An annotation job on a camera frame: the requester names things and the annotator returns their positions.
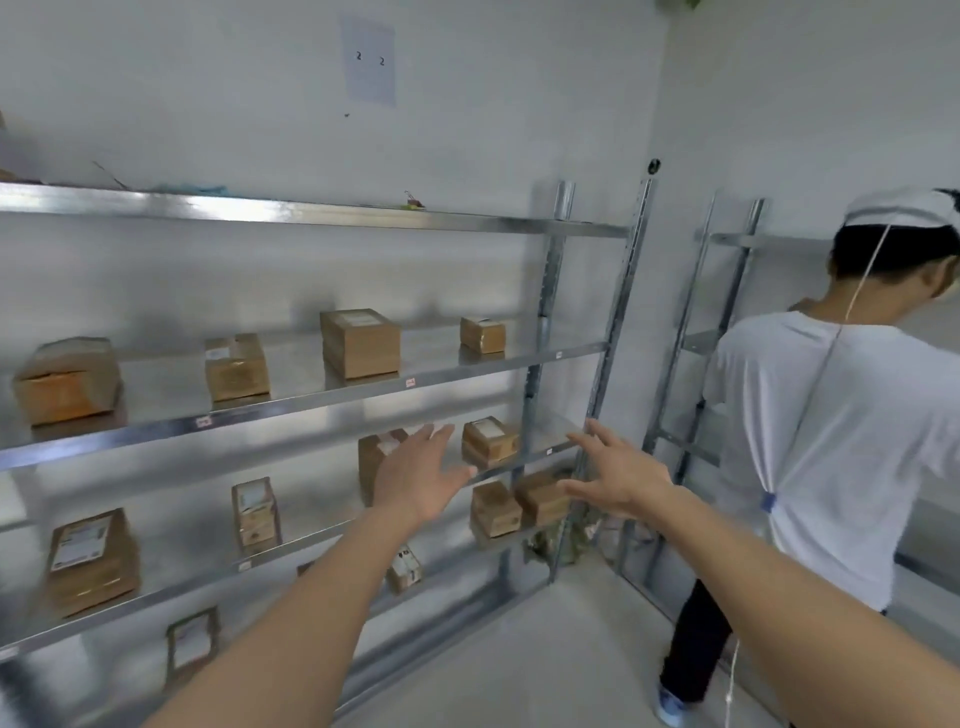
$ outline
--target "neck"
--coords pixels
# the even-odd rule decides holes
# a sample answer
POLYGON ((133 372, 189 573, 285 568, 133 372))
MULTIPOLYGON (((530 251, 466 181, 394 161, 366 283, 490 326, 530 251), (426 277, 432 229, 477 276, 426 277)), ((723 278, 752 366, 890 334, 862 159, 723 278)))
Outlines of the neck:
POLYGON ((831 324, 893 326, 913 307, 899 295, 896 286, 867 279, 856 296, 850 318, 847 318, 847 310, 859 284, 859 279, 833 281, 827 294, 820 301, 812 303, 804 313, 810 318, 831 324))

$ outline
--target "small cardboard box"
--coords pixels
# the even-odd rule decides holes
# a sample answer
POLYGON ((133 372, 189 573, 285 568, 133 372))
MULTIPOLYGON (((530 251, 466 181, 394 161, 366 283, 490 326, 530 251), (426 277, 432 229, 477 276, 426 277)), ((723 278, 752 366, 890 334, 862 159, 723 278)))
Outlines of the small cardboard box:
POLYGON ((460 343, 477 353, 498 353, 507 349, 507 328, 492 319, 460 320, 460 343))
POLYGON ((46 592, 61 617, 140 588, 140 555, 123 508, 54 529, 46 592))
POLYGON ((413 551, 406 544, 400 547, 396 553, 393 563, 387 571, 387 583, 394 590, 394 594, 406 592, 414 584, 419 584, 423 579, 423 567, 417 561, 413 551))
POLYGON ((256 553, 281 543, 279 512, 269 477, 234 485, 230 497, 237 541, 245 553, 256 553))
POLYGON ((495 417, 485 417, 464 425, 461 450, 464 460, 489 468, 516 455, 519 435, 495 417))
POLYGON ((120 367, 103 338, 44 344, 13 377, 13 393, 31 425, 111 412, 119 390, 120 367))
POLYGON ((499 480, 473 489, 470 515, 480 530, 492 539, 520 529, 523 509, 499 480))
POLYGON ((216 607, 167 627, 166 690, 186 685, 220 650, 220 615, 216 607))
POLYGON ((267 358, 255 333, 207 339, 204 369, 213 401, 270 394, 267 358))
POLYGON ((400 371, 400 327, 371 308, 320 315, 324 359, 344 379, 400 371))
POLYGON ((537 527, 559 521, 570 508, 570 497, 557 486, 557 476, 540 471, 514 485, 516 501, 537 527))
POLYGON ((364 505, 373 505, 373 482, 380 463, 406 439, 406 430, 392 429, 380 435, 360 438, 357 442, 357 471, 360 475, 360 498, 364 505))

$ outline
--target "blue clip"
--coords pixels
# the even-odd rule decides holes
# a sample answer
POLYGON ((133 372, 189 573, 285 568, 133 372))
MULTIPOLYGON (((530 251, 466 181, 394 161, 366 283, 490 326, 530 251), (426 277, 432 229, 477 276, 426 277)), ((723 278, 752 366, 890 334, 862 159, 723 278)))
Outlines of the blue clip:
POLYGON ((760 508, 763 509, 764 513, 773 513, 774 506, 777 504, 777 494, 776 493, 764 493, 763 501, 760 503, 760 508))

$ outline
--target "white cap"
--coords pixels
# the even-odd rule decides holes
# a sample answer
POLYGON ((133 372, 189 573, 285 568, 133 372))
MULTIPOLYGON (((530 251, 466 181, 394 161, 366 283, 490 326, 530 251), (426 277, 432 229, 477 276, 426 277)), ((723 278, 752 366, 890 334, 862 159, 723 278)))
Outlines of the white cap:
POLYGON ((872 192, 857 198, 847 208, 844 227, 894 225, 903 228, 943 228, 960 233, 960 212, 947 192, 904 187, 872 192))

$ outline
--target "floor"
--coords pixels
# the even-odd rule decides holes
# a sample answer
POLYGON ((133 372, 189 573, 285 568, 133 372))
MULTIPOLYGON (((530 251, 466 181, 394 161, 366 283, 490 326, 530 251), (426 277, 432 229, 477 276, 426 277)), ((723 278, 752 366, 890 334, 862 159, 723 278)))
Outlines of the floor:
MULTIPOLYGON (((660 726, 650 703, 671 625, 599 558, 345 716, 338 728, 660 726)), ((717 673, 688 728, 723 726, 717 673)), ((731 726, 779 728, 737 691, 731 726)))

